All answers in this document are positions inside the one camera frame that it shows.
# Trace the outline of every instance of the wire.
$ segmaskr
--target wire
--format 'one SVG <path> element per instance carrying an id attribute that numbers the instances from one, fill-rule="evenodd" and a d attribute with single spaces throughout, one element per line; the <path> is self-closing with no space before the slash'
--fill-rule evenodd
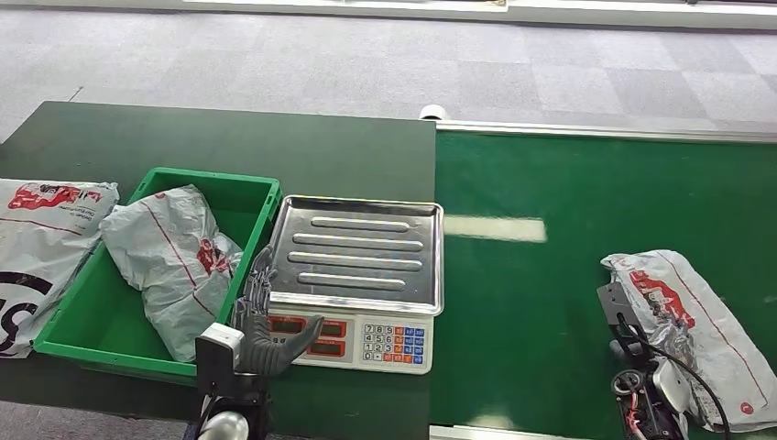
<path id="1" fill-rule="evenodd" d="M 645 436 L 645 434 L 642 432 L 642 430 L 637 426 L 639 422 L 634 421 L 634 434 L 639 438 L 640 440 L 648 440 L 648 437 Z"/>
<path id="2" fill-rule="evenodd" d="M 202 408 L 202 414 L 200 414 L 200 420 L 197 421 L 197 427 L 194 431 L 194 434 L 198 437 L 200 436 L 200 431 L 202 430 L 202 426 L 205 424 L 205 420 L 207 420 L 208 415 L 213 411 L 213 407 L 216 404 L 217 397 L 215 395 L 206 395 L 206 399 L 210 398 L 207 404 L 203 405 Z"/>
<path id="3" fill-rule="evenodd" d="M 637 332 L 631 329 L 631 326 L 626 324 L 626 319 L 623 317 L 622 314 L 618 314 L 618 322 L 622 327 L 624 327 L 631 336 L 633 336 L 635 339 L 640 341 L 645 346 L 649 347 L 651 350 L 655 351 L 656 353 L 666 357 L 667 359 L 671 360 L 677 366 L 682 367 L 685 371 L 688 372 L 691 376 L 696 379 L 697 382 L 699 382 L 699 385 L 701 385 L 707 394 L 709 394 L 709 397 L 712 399 L 712 402 L 715 404 L 715 407 L 717 408 L 717 412 L 720 414 L 720 421 L 723 424 L 723 438 L 726 440 L 731 440 L 731 426 L 728 424 L 728 418 L 726 417 L 726 412 L 723 411 L 723 405 L 720 403 L 720 399 L 717 398 L 715 393 L 712 391 L 712 389 L 707 385 L 707 383 L 699 376 L 695 371 L 693 371 L 690 367 L 688 367 L 687 364 L 685 364 L 682 360 L 678 359 L 677 357 L 674 357 L 670 355 L 669 353 L 661 350 L 660 348 L 654 346 L 647 340 L 645 340 L 644 337 L 637 335 Z"/>
<path id="4" fill-rule="evenodd" d="M 631 392 L 631 407 L 629 408 L 629 412 L 626 413 L 626 424 L 629 426 L 629 429 L 631 429 L 631 432 L 636 434 L 638 432 L 637 429 L 637 420 L 635 418 L 635 412 L 637 411 L 637 392 L 632 391 Z"/>

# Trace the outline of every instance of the stainless steel scale tray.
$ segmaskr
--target stainless steel scale tray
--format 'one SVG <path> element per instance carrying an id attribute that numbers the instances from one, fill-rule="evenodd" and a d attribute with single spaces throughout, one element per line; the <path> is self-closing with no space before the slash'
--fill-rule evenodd
<path id="1" fill-rule="evenodd" d="M 270 239 L 273 303 L 435 316 L 443 311 L 443 208 L 290 195 Z"/>

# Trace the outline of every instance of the plastic parcel bag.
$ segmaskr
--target plastic parcel bag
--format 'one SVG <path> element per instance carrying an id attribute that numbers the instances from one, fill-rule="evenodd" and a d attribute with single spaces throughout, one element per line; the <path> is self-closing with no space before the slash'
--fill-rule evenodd
<path id="1" fill-rule="evenodd" d="M 685 257 L 652 250 L 613 254 L 602 264 L 612 280 L 623 285 L 650 342 L 680 358 L 712 388 L 731 431 L 777 425 L 777 379 L 772 369 Z M 691 412 L 712 430 L 712 424 L 721 424 L 717 409 L 701 385 L 684 374 L 692 387 Z"/>
<path id="2" fill-rule="evenodd" d="M 27 357 L 118 199 L 115 183 L 0 179 L 0 358 Z"/>
<path id="3" fill-rule="evenodd" d="M 243 256 L 202 194 L 188 185 L 117 206 L 100 230 L 170 355 L 194 360 L 194 339 L 215 322 Z"/>

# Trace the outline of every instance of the digital weighing scale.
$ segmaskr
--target digital weighing scale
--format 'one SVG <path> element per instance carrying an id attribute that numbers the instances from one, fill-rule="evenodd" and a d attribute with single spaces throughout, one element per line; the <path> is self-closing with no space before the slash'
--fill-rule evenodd
<path id="1" fill-rule="evenodd" d="M 434 316 L 443 311 L 443 208 L 291 195 L 269 243 L 271 337 L 325 318 L 294 361 L 339 369 L 424 374 Z"/>

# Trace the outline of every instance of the scale keypad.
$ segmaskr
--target scale keypad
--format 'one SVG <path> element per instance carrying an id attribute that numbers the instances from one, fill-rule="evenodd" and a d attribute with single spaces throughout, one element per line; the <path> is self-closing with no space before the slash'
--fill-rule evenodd
<path id="1" fill-rule="evenodd" d="M 416 326 L 364 324 L 362 359 L 420 366 L 426 353 L 426 331 Z"/>

